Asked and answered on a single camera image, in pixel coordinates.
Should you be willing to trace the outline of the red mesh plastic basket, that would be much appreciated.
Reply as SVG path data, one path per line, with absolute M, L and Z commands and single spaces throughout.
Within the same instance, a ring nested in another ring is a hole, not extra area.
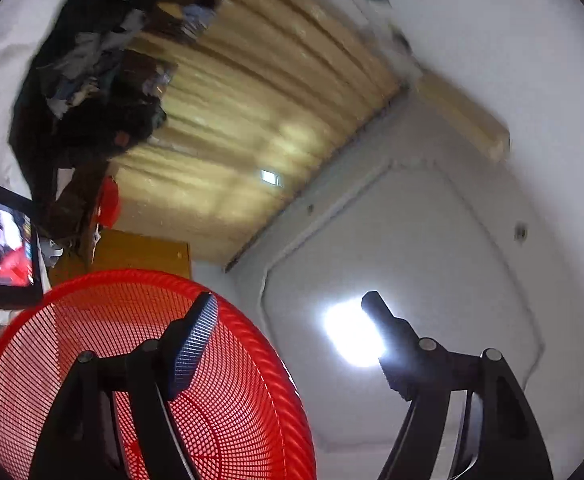
M 181 318 L 203 286 L 150 270 L 108 270 L 52 288 L 0 335 L 0 463 L 27 477 L 34 448 L 72 362 L 132 351 Z M 170 403 L 204 479 L 312 479 L 315 450 L 296 388 L 275 349 L 233 304 L 193 382 Z

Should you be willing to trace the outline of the white ceiling light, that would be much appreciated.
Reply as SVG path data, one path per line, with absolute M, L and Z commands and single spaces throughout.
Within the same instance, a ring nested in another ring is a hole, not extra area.
M 321 323 L 334 350 L 348 365 L 362 370 L 379 365 L 386 346 L 377 326 L 362 310 L 360 298 L 327 307 Z

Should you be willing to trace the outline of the wooden wardrobe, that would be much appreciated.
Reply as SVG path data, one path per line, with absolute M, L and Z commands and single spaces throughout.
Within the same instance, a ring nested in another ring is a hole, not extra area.
M 52 286 L 105 270 L 142 269 L 192 278 L 187 243 L 103 229 L 86 235 L 49 271 Z

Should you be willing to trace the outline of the red bag on desk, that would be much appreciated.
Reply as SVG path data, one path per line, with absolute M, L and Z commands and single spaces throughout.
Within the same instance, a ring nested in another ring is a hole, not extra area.
M 112 176 L 107 176 L 102 183 L 96 206 L 96 221 L 106 229 L 115 226 L 121 212 L 118 184 Z

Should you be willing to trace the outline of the pile of dark clothes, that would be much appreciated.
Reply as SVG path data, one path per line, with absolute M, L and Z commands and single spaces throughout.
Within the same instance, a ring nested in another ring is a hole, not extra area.
M 163 93 L 176 70 L 131 50 L 140 32 L 193 44 L 220 0 L 66 0 L 32 59 L 8 140 L 30 187 L 43 236 L 66 240 L 82 217 L 73 198 L 57 205 L 61 169 L 95 169 L 165 125 Z

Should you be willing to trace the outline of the yellow curtain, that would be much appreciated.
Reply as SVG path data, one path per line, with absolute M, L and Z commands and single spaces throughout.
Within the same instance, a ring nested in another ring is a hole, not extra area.
M 219 0 L 192 44 L 143 32 L 176 64 L 166 125 L 116 159 L 118 230 L 226 264 L 391 101 L 400 80 L 317 0 Z

